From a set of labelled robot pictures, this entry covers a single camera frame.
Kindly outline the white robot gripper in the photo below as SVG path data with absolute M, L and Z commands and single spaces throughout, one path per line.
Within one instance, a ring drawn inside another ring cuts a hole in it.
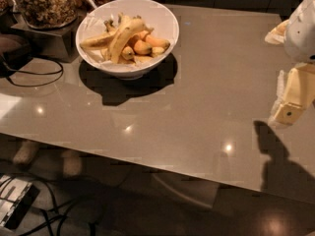
M 315 100 L 315 0 L 303 0 L 288 20 L 269 31 L 265 41 L 283 44 L 285 52 L 297 62 L 288 73 L 280 71 L 277 99 L 268 124 L 293 125 Z

